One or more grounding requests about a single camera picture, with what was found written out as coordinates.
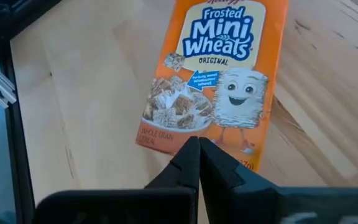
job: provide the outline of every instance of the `cereal box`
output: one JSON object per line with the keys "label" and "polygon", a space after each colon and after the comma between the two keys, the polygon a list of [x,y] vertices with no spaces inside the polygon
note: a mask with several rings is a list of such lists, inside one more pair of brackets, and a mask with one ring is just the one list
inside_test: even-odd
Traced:
{"label": "cereal box", "polygon": [[169,154],[212,140],[249,169],[262,157],[288,0],[178,0],[137,143]]}

